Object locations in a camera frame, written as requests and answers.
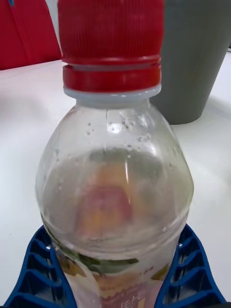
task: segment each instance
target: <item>bottle neck ring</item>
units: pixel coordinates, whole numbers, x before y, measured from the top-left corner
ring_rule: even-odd
[[[129,91],[121,93],[92,93],[71,90],[64,87],[64,92],[77,100],[77,104],[97,109],[123,109],[131,108],[157,95],[161,90],[161,84],[140,91]]]

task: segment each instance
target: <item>white surface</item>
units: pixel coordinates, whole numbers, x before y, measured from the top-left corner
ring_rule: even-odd
[[[188,223],[202,241],[215,281],[231,300],[231,54],[202,117],[175,126],[195,183]],[[63,93],[62,64],[0,72],[0,304],[17,281],[41,225],[34,182],[39,158],[75,101]]]

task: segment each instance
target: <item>bottle cap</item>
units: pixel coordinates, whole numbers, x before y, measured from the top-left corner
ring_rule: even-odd
[[[126,92],[161,82],[164,0],[59,0],[64,87]]]

